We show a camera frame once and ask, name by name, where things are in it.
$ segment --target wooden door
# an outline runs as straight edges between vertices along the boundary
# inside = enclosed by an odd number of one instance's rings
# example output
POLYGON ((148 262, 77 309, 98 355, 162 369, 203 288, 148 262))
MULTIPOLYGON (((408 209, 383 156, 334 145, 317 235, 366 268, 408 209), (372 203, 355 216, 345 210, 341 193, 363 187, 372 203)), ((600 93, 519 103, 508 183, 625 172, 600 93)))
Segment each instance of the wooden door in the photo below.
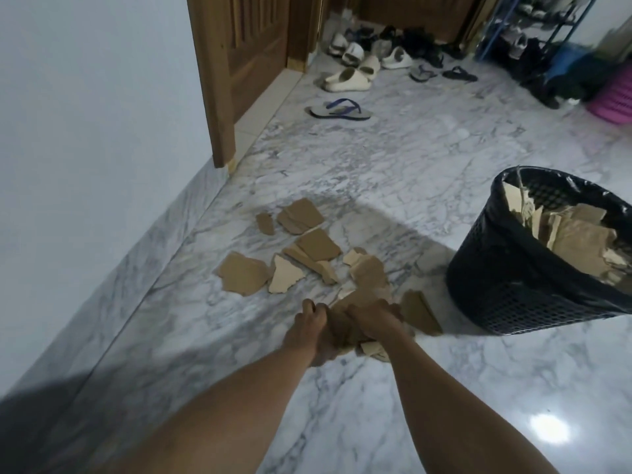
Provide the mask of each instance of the wooden door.
POLYGON ((360 0, 362 20, 397 28, 422 26, 437 40, 457 39, 477 0, 360 0))
POLYGON ((289 0, 230 0, 227 7, 224 26, 237 121, 285 67, 289 0))

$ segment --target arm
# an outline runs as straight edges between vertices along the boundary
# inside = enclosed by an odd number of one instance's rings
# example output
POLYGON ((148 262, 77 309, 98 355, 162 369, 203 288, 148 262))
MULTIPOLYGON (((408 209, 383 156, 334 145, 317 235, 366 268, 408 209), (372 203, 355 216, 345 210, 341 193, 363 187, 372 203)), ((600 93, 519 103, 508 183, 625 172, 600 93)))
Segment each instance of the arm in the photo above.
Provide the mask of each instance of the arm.
POLYGON ((314 309, 311 301, 303 302, 280 349, 217 382, 102 472, 254 473, 315 360, 326 322, 322 306, 314 309))
POLYGON ((557 474, 511 424, 445 372, 405 332, 388 304, 349 314, 386 350, 404 415, 429 474, 557 474))

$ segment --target black plastic basket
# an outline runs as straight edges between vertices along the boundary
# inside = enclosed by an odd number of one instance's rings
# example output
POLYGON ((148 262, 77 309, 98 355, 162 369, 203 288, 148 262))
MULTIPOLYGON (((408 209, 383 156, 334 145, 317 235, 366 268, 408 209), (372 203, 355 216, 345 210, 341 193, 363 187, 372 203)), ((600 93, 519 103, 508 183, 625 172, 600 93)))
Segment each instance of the black plastic basket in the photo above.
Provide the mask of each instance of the black plastic basket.
MULTIPOLYGON (((536 206, 588 203, 608 211, 617 248, 632 255, 632 206, 600 186, 561 171, 520 167, 536 206)), ((518 186, 517 168, 502 171, 448 266, 446 283, 459 309, 494 334, 517 334, 632 313, 632 296, 584 274, 553 254, 510 213, 502 182, 518 186)))

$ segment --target pink basket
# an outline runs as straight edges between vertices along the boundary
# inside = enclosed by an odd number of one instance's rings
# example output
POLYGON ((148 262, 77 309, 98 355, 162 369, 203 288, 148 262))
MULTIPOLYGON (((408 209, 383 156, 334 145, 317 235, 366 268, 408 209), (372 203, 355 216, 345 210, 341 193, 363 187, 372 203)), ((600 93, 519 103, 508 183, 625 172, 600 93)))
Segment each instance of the pink basket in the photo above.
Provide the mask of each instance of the pink basket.
POLYGON ((588 111, 612 123, 632 123, 632 62, 621 67, 589 103, 588 111))

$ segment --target marble floor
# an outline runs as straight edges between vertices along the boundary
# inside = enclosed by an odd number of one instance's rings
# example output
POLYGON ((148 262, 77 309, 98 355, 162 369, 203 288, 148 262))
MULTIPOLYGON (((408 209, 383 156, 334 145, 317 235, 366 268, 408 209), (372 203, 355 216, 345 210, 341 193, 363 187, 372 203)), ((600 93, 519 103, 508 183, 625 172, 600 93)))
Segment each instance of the marble floor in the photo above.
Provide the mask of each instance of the marble floor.
MULTIPOLYGON (((462 64, 478 83, 381 72, 370 91, 349 93, 374 117, 348 122, 305 112, 339 97, 316 86, 337 69, 319 57, 49 433, 34 470, 82 471, 119 453, 278 346, 302 298, 333 297, 313 274, 286 295, 248 298, 223 292, 214 274, 229 250, 270 260, 288 245, 280 230, 261 235, 254 216, 306 196, 343 250, 362 246, 384 261, 396 297, 426 292, 447 334, 418 342, 562 474, 632 471, 629 317, 484 336, 443 283, 499 171, 556 167, 632 199, 632 134, 582 108, 550 111, 493 66, 462 64)), ((259 470, 422 471, 390 366, 354 353, 307 372, 259 470)))

